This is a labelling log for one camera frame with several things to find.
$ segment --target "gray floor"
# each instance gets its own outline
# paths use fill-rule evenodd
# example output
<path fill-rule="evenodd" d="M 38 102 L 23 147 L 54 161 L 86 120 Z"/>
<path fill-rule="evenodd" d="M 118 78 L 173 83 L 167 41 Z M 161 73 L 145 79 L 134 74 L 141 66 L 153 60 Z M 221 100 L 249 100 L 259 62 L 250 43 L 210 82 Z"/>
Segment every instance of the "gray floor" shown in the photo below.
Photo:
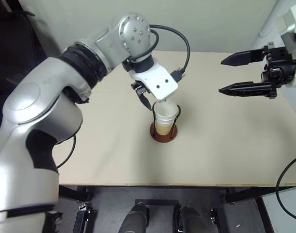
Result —
<path fill-rule="evenodd" d="M 224 205 L 220 202 L 223 193 L 223 190 L 218 189 L 96 187 L 90 201 L 94 215 L 87 224 L 86 233 L 117 233 L 124 217 L 134 206 L 135 199 L 179 200 L 181 205 L 193 207 L 202 215 L 202 233 L 218 233 L 217 227 L 210 220 L 211 208 L 218 208 L 224 213 L 224 224 L 230 233 L 265 233 L 253 200 Z M 61 233 L 72 232 L 79 206 L 79 203 L 72 200 L 59 200 L 56 210 L 63 213 Z M 147 233 L 171 233 L 173 206 L 149 206 L 149 209 Z"/>

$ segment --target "robot end effector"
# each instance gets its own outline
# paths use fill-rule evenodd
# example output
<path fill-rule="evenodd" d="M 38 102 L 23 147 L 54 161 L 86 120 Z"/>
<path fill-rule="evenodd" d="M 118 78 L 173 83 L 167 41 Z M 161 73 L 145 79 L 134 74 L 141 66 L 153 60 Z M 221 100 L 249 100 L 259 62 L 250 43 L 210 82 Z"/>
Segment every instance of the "robot end effector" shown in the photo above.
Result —
<path fill-rule="evenodd" d="M 153 45 L 150 44 L 151 33 L 156 36 Z M 157 101 L 164 101 L 175 92 L 177 82 L 182 78 L 182 73 L 180 77 L 171 76 L 152 58 L 151 52 L 158 41 L 157 32 L 141 15 L 127 14 L 101 34 L 86 36 L 68 47 L 60 58 L 72 64 L 91 88 L 122 63 L 135 80 L 131 86 L 140 101 L 151 110 L 144 93 L 151 93 Z"/>
<path fill-rule="evenodd" d="M 266 57 L 266 65 L 262 72 L 262 82 L 243 82 L 219 89 L 220 93 L 230 96 L 266 96 L 274 99 L 277 88 L 286 84 L 296 86 L 296 5 L 278 21 L 278 28 L 285 47 L 274 48 L 273 42 L 259 50 L 237 52 L 221 64 L 243 66 L 259 62 Z"/>

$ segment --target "white robot link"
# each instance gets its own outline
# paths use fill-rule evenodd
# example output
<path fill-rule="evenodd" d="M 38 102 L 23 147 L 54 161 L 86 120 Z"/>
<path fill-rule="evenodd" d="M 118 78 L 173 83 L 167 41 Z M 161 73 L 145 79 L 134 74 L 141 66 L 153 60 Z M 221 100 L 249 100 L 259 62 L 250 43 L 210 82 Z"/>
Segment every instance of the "white robot link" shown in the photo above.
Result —
<path fill-rule="evenodd" d="M 56 232 L 59 175 L 52 148 L 79 130 L 82 113 L 75 103 L 88 102 L 91 89 L 115 67 L 123 64 L 149 109 L 146 91 L 163 101 L 178 88 L 185 67 L 169 74 L 152 58 L 159 36 L 151 27 L 140 14 L 126 14 L 59 58 L 47 58 L 8 97 L 0 127 L 0 232 Z"/>

